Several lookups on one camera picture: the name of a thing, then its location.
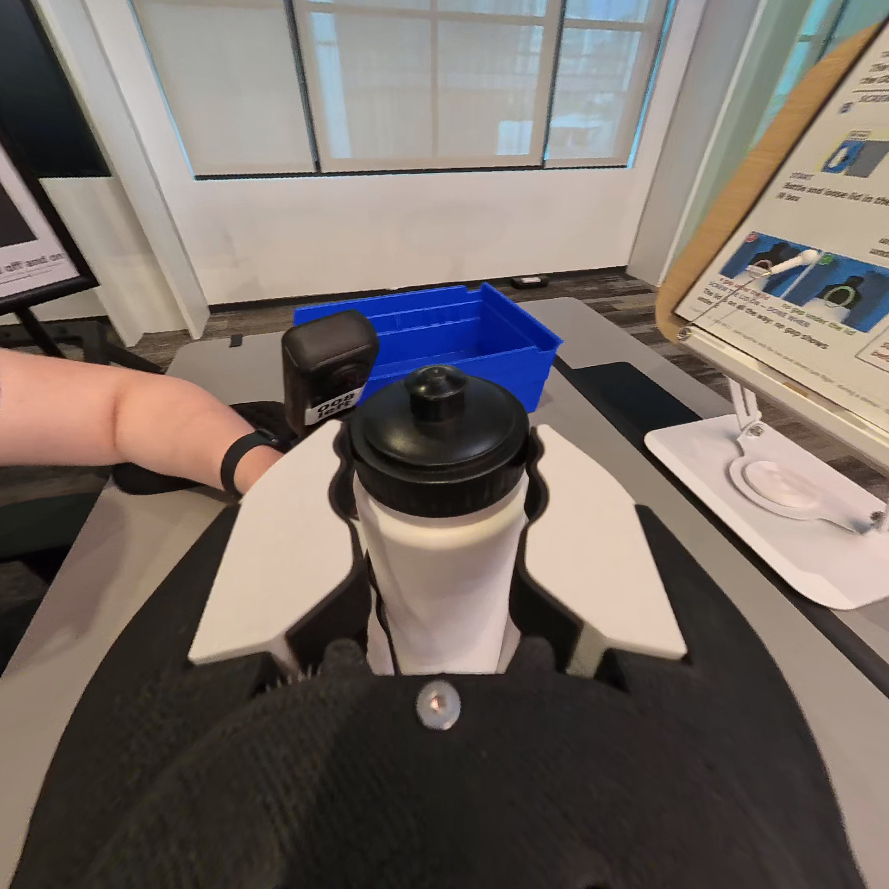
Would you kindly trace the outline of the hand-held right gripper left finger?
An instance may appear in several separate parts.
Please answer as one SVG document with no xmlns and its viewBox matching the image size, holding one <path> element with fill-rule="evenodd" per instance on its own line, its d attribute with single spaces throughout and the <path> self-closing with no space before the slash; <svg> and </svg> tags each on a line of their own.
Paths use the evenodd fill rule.
<svg viewBox="0 0 889 889">
<path fill-rule="evenodd" d="M 334 497 L 350 478 L 347 451 L 347 426 L 331 420 L 242 497 L 188 651 L 193 665 L 265 653 L 295 678 L 318 670 L 332 641 L 366 654 L 363 550 Z"/>
</svg>

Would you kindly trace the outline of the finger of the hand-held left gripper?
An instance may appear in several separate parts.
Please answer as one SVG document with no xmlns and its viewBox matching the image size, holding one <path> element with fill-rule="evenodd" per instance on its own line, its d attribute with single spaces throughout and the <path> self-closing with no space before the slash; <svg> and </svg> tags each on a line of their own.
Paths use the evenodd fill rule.
<svg viewBox="0 0 889 889">
<path fill-rule="evenodd" d="M 397 656 L 379 591 L 372 591 L 372 612 L 367 628 L 366 660 L 378 676 L 397 676 Z"/>
</svg>

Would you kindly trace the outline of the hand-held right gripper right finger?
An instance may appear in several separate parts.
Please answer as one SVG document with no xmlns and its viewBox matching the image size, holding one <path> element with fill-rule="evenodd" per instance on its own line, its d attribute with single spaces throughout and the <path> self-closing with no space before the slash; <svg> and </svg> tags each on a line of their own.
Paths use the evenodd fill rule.
<svg viewBox="0 0 889 889">
<path fill-rule="evenodd" d="M 526 527 L 510 618 L 546 640 L 556 669 L 594 676 L 608 651 L 679 662 L 687 655 L 634 499 L 554 428 L 532 428 Z"/>
</svg>

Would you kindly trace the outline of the white plastic bottle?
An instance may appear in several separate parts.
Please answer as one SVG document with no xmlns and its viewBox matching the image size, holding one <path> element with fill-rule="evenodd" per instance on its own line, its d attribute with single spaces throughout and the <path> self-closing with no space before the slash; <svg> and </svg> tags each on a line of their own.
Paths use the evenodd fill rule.
<svg viewBox="0 0 889 889">
<path fill-rule="evenodd" d="M 526 526 L 528 477 L 499 503 L 463 517 L 413 517 L 353 492 L 374 589 L 402 675 L 494 674 Z"/>
</svg>

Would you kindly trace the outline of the black bottle lid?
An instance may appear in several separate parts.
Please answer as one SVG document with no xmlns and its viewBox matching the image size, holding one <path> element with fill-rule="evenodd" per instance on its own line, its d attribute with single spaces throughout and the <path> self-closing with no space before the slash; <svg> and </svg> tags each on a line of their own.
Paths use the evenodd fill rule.
<svg viewBox="0 0 889 889">
<path fill-rule="evenodd" d="M 463 517 L 509 495 L 525 472 L 529 415 L 509 390 L 446 364 L 391 383 L 349 420 L 357 479 L 413 517 Z"/>
</svg>

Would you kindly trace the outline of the blue plastic bin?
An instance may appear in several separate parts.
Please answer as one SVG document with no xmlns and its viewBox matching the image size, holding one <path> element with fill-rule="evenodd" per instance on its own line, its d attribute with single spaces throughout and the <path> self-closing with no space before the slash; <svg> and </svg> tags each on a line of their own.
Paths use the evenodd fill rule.
<svg viewBox="0 0 889 889">
<path fill-rule="evenodd" d="M 350 309 L 371 322 L 380 340 L 360 403 L 421 367 L 447 364 L 504 387 L 534 413 L 563 342 L 489 283 L 297 307 L 294 325 Z"/>
</svg>

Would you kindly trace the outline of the person's left forearm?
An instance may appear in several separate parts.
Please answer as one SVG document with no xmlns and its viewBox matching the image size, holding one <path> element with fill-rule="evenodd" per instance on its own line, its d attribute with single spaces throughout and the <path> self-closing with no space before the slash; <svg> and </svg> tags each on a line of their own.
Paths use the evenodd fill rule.
<svg viewBox="0 0 889 889">
<path fill-rule="evenodd" d="M 221 487 L 226 452 L 249 434 L 240 416 L 191 383 L 2 350 L 2 466 L 131 462 Z"/>
</svg>

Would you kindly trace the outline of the person's left hand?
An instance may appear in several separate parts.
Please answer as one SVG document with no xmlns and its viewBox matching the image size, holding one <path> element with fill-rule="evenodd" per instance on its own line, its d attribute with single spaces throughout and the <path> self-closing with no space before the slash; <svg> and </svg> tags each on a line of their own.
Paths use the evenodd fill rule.
<svg viewBox="0 0 889 889">
<path fill-rule="evenodd" d="M 268 445 L 258 445 L 248 451 L 238 462 L 233 477 L 239 495 L 245 495 L 282 457 L 282 452 Z"/>
</svg>

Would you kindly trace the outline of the black mesh wrist rest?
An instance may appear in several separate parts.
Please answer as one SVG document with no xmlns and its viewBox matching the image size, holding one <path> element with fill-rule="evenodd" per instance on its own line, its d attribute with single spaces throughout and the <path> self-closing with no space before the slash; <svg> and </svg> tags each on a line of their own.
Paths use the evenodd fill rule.
<svg viewBox="0 0 889 889">
<path fill-rule="evenodd" d="M 255 428 L 269 430 L 289 443 L 288 450 L 294 445 L 295 433 L 286 423 L 283 404 L 260 401 L 233 405 L 231 409 L 248 422 L 253 430 Z M 110 478 L 119 491 L 135 496 L 161 495 L 190 490 L 202 485 L 188 478 L 146 470 L 131 462 L 117 464 L 111 471 Z"/>
</svg>

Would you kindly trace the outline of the black wrist band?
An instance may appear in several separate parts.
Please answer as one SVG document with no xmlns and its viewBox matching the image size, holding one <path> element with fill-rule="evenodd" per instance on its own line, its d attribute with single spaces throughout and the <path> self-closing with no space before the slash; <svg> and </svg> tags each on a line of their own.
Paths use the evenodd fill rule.
<svg viewBox="0 0 889 889">
<path fill-rule="evenodd" d="M 228 495 L 241 496 L 236 484 L 238 465 L 247 453 L 259 447 L 269 447 L 278 453 L 285 453 L 289 449 L 289 443 L 265 428 L 255 428 L 249 434 L 236 439 L 225 451 L 219 468 L 219 480 Z"/>
</svg>

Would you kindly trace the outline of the black rectangular table pad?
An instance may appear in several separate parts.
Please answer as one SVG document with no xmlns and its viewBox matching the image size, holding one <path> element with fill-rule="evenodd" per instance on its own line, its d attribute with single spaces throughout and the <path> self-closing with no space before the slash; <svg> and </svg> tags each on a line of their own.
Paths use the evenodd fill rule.
<svg viewBox="0 0 889 889">
<path fill-rule="evenodd" d="M 667 390 L 626 362 L 571 369 L 572 385 L 636 447 L 662 428 L 699 421 L 701 417 Z"/>
</svg>

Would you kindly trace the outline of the black framed sign stand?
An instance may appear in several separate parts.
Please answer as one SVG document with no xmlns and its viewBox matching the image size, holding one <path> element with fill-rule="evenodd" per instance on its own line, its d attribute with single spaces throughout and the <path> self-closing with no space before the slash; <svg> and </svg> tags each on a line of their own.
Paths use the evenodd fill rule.
<svg viewBox="0 0 889 889">
<path fill-rule="evenodd" d="M 102 304 L 107 322 L 88 318 L 46 323 L 38 318 L 36 307 L 95 290 L 107 281 L 90 266 L 6 131 L 1 145 L 1 308 L 2 316 L 13 315 L 18 321 L 2 327 L 2 346 L 36 348 L 49 357 L 65 358 L 65 344 L 79 349 L 87 363 L 163 373 L 159 365 L 124 346 L 130 319 L 106 301 Z"/>
</svg>

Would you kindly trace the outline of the instruction board on white stand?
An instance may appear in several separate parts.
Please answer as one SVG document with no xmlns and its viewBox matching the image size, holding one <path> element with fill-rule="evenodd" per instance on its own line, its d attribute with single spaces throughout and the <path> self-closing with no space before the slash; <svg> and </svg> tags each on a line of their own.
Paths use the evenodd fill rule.
<svg viewBox="0 0 889 889">
<path fill-rule="evenodd" d="M 888 594 L 887 498 L 763 419 L 767 399 L 888 470 L 888 25 L 819 62 L 661 284 L 661 333 L 723 373 L 732 413 L 645 446 L 795 592 Z"/>
</svg>

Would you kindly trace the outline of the printed instruction sheet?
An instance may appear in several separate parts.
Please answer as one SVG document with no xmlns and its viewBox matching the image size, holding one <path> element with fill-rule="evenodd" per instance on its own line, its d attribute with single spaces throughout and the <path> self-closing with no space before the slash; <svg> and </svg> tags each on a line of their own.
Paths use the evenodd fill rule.
<svg viewBox="0 0 889 889">
<path fill-rule="evenodd" d="M 887 439 L 887 21 L 795 87 L 669 273 L 668 339 L 864 450 Z"/>
</svg>

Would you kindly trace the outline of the large dark wall screen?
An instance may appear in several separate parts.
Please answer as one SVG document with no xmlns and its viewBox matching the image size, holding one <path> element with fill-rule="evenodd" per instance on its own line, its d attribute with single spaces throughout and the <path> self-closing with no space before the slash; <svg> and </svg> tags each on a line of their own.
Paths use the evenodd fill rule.
<svg viewBox="0 0 889 889">
<path fill-rule="evenodd" d="M 1 119 L 20 159 L 40 180 L 111 176 L 29 1 L 1 3 Z"/>
</svg>

